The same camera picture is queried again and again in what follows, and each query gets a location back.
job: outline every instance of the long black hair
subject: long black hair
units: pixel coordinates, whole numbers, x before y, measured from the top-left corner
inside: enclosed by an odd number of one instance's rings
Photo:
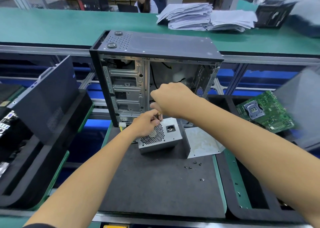
[[[140,12],[149,13],[150,12],[150,0],[145,0],[144,3],[138,1],[138,7]]]

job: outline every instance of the green workbench surface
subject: green workbench surface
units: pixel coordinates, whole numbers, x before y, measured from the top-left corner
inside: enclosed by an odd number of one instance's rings
[[[0,42],[92,45],[104,30],[210,37],[219,51],[319,55],[320,39],[293,30],[251,29],[244,33],[170,30],[155,14],[0,8]]]

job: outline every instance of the motherboard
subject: motherboard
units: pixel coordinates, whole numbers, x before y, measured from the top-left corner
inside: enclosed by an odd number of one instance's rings
[[[277,97],[266,91],[236,106],[240,117],[272,133],[294,129],[294,121]]]

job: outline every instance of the black anti-static mat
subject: black anti-static mat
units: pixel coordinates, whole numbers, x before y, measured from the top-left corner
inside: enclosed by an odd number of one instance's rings
[[[119,132],[112,127],[108,142]],[[186,159],[182,143],[144,155],[130,145],[99,210],[225,218],[212,156]]]

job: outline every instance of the green circuit board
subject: green circuit board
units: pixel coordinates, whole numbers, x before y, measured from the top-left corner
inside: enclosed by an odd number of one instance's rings
[[[258,103],[258,107],[263,111],[264,115],[251,119],[248,110],[245,109],[245,104],[252,103],[254,100]],[[237,105],[236,108],[240,117],[259,125],[272,133],[278,133],[283,130],[294,128],[292,117],[287,113],[286,109],[282,107],[277,100],[277,97],[271,91],[266,91],[253,97],[250,100]]]

